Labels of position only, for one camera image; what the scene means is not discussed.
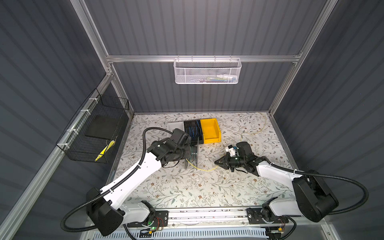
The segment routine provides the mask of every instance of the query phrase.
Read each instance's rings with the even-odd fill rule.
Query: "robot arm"
[[[247,142],[239,142],[236,147],[228,146],[226,151],[225,156],[215,161],[216,165],[232,172],[236,167],[243,167],[248,173],[272,179],[294,190],[296,197],[275,198],[263,204],[263,219],[267,223],[283,215],[305,216],[319,222],[339,205],[321,177],[307,177],[300,171],[291,173],[276,168],[266,157],[255,156]]]
[[[168,162],[190,158],[190,141],[188,134],[175,129],[171,137],[152,143],[141,164],[138,161],[110,184],[87,193],[87,201],[105,194],[86,206],[88,216],[103,236],[111,234],[121,224],[142,222],[149,225],[153,222],[155,210],[147,201],[137,204],[124,204],[124,201],[145,179]]]

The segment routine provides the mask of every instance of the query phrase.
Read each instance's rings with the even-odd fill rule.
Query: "black motor housing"
[[[191,136],[186,132],[176,128],[172,136],[154,141],[147,149],[147,152],[153,153],[157,160],[164,166],[168,162],[179,161],[181,159],[190,159]]]
[[[268,158],[265,156],[258,157],[253,154],[251,146],[247,142],[238,142],[236,147],[238,148],[238,156],[231,157],[227,152],[225,156],[216,160],[215,164],[225,170],[230,169],[231,172],[234,172],[236,167],[243,167],[249,173],[259,176],[256,166],[263,161],[268,161]]]

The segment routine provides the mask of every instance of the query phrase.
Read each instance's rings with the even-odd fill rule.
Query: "ventilation grille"
[[[265,229],[258,227],[228,227],[228,228],[189,228],[189,229],[164,229],[152,233],[151,237],[139,237],[140,230],[130,230],[136,239],[195,239],[195,238],[269,238],[265,235]],[[124,230],[117,230],[103,237],[99,231],[93,235],[93,239],[119,239],[131,240]]]
[[[229,61],[174,60],[177,84],[236,84],[241,70],[240,59]]]

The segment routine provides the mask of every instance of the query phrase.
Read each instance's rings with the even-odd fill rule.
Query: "black wire basket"
[[[65,152],[69,159],[74,161],[98,163],[114,161],[129,121],[128,110],[128,99],[98,95],[87,110],[82,110],[84,113],[75,127],[66,128],[63,132],[62,136],[66,132],[70,132],[67,141],[57,142],[56,145]],[[94,119],[100,116],[114,119],[117,122],[112,137],[102,139],[87,135]]]

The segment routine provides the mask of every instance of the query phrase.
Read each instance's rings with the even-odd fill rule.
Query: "white wire basket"
[[[177,84],[236,84],[241,61],[239,58],[175,58],[173,67]]]

